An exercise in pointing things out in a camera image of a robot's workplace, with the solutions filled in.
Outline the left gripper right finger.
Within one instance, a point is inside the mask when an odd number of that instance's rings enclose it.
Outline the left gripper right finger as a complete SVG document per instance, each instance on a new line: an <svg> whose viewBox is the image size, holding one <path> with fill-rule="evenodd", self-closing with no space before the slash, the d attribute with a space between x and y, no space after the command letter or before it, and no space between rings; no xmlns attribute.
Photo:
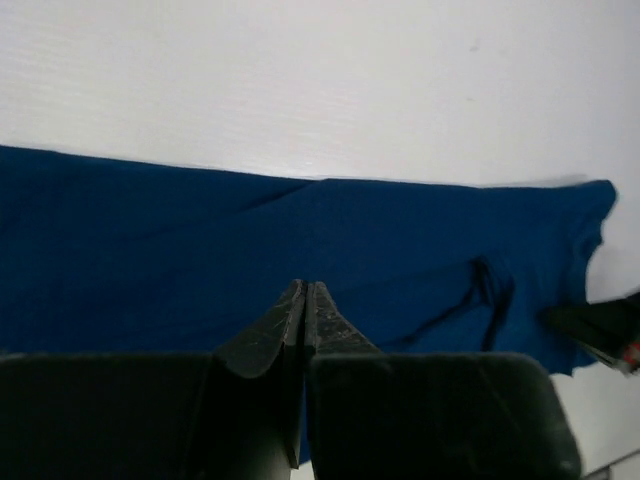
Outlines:
<svg viewBox="0 0 640 480"><path fill-rule="evenodd" d="M318 479L578 479L548 373L516 353L386 354L306 300L307 436Z"/></svg>

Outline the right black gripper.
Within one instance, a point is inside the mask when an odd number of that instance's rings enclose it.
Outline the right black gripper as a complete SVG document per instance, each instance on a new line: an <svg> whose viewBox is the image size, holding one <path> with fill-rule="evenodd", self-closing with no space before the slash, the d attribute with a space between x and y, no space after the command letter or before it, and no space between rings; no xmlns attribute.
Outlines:
<svg viewBox="0 0 640 480"><path fill-rule="evenodd" d="M639 373L639 293L618 300L543 311L550 327L569 337L606 366Z"/></svg>

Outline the blue t shirt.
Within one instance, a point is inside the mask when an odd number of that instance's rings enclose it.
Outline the blue t shirt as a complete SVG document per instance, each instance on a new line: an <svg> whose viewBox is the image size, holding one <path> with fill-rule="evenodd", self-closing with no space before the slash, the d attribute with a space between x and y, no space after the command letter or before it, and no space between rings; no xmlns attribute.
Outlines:
<svg viewBox="0 0 640 480"><path fill-rule="evenodd" d="M212 350L291 281L387 352L590 359L541 320L583 303L607 181L472 188L301 180L5 147L1 347Z"/></svg>

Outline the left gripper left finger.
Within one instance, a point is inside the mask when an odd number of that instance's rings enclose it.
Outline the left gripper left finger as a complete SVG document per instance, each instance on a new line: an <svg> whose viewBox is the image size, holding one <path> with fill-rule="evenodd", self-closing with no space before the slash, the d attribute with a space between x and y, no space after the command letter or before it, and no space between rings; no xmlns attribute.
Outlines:
<svg viewBox="0 0 640 480"><path fill-rule="evenodd" d="M5 479L286 479L306 285L212 352L1 360Z"/></svg>

